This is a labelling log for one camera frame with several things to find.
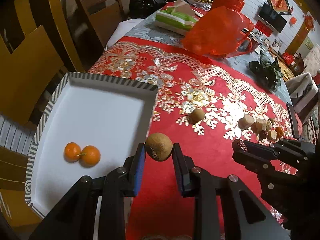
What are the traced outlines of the dark red jujube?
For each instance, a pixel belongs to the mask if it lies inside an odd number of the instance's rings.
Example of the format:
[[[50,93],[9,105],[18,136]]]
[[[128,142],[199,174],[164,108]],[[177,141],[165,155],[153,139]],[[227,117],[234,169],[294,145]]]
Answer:
[[[267,132],[266,131],[260,131],[258,134],[259,141],[263,141],[267,138]]]

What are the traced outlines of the pale sugarcane chunk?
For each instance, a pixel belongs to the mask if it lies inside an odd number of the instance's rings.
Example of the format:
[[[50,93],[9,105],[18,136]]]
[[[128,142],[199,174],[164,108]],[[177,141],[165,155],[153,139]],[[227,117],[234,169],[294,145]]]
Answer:
[[[238,120],[238,127],[240,129],[248,129],[254,124],[254,118],[249,114],[245,114],[241,119]]]

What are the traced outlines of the small orange with stem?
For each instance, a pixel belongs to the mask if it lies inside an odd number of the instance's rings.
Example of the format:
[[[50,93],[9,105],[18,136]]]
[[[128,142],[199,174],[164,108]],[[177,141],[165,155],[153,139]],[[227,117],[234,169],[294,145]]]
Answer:
[[[80,154],[80,163],[84,167],[92,167],[99,163],[100,151],[92,145],[85,146]]]

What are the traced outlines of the tan longan fruit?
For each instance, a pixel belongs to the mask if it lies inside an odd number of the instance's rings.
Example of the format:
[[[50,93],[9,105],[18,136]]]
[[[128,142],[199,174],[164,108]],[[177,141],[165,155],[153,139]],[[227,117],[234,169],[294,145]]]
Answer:
[[[152,133],[145,141],[145,150],[155,161],[166,161],[171,156],[172,147],[172,141],[163,133]]]

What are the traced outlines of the large mandarin orange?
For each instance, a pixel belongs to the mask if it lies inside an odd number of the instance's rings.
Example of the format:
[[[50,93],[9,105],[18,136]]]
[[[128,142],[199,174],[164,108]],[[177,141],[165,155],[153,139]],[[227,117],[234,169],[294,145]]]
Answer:
[[[283,130],[282,127],[277,126],[274,130],[275,130],[275,132],[276,132],[276,136],[277,136],[278,139],[280,139],[280,138],[283,137],[283,135],[284,135],[284,130]]]

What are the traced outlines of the large white sugarcane chunk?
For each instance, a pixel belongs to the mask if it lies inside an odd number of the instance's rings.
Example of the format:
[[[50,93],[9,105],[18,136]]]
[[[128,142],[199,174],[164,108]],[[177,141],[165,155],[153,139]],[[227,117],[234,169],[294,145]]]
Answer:
[[[272,127],[273,127],[272,121],[271,121],[271,120],[268,120],[268,121],[266,122],[266,129],[265,129],[265,131],[266,131],[266,132],[270,131],[270,130],[272,129]]]

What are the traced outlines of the grey jacket on chair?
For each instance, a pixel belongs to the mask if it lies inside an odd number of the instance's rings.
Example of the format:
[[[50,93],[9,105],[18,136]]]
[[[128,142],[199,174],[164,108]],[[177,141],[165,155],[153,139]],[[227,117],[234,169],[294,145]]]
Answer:
[[[318,87],[309,72],[295,76],[285,85],[296,113],[300,113],[318,93]]]

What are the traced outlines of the red gold floral tablecloth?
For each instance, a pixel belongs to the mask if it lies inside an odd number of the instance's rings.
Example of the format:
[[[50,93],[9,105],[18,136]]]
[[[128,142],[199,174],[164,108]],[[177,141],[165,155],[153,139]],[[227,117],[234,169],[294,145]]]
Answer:
[[[257,196],[257,176],[237,164],[232,141],[257,141],[250,129],[238,127],[245,114],[274,118],[291,137],[286,105],[231,67],[175,46],[124,37],[105,51],[91,73],[125,77],[158,86],[151,133],[179,143],[183,154],[212,175],[237,175]],[[202,121],[190,124],[188,114],[199,108]],[[126,226],[127,239],[177,239],[193,234],[194,200],[183,198],[171,160],[146,159],[142,187],[134,198]]]

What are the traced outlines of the red plastic bag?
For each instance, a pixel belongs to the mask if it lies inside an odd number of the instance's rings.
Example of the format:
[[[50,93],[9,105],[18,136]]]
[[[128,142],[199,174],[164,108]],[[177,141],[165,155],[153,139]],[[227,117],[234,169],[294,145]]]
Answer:
[[[252,47],[249,33],[243,33],[243,29],[252,31],[254,23],[242,13],[221,6],[198,20],[181,43],[186,50],[197,55],[241,55],[237,49],[245,40],[249,42],[249,48]]]

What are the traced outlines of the yellow wooden chair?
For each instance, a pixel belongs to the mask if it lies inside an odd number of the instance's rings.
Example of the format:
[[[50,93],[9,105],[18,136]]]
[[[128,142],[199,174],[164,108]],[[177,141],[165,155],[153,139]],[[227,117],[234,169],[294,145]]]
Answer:
[[[34,130],[57,77],[84,72],[60,0],[1,0],[1,115]]]

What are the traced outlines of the green white tissue pack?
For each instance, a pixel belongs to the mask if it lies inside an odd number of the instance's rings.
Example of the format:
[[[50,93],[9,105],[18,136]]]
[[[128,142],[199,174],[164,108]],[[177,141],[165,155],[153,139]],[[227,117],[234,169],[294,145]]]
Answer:
[[[155,25],[185,36],[198,20],[199,17],[189,3],[177,0],[156,11]]]

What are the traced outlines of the black plastic bag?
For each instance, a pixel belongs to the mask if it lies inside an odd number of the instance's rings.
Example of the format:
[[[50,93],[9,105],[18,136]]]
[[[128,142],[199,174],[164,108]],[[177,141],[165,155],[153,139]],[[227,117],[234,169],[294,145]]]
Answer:
[[[146,18],[166,5],[168,0],[130,0],[129,16]]]

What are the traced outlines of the wooden folding chair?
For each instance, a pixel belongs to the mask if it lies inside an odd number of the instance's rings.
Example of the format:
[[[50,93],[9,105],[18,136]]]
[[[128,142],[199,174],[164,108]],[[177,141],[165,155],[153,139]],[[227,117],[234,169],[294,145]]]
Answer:
[[[125,11],[121,0],[75,0],[80,15],[93,32],[103,48],[125,20]]]

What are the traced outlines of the wall mounted television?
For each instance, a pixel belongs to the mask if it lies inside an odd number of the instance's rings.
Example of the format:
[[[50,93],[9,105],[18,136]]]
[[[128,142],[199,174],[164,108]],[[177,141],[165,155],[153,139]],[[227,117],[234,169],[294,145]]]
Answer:
[[[287,24],[287,21],[267,3],[263,4],[258,16],[271,25],[279,33],[283,31],[285,25]]]

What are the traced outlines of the red framed wall decoration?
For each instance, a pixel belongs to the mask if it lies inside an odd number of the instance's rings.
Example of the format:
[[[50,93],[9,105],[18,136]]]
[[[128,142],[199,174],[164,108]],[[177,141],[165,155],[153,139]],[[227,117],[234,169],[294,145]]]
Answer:
[[[291,15],[292,7],[288,0],[267,0],[268,4],[281,15]]]

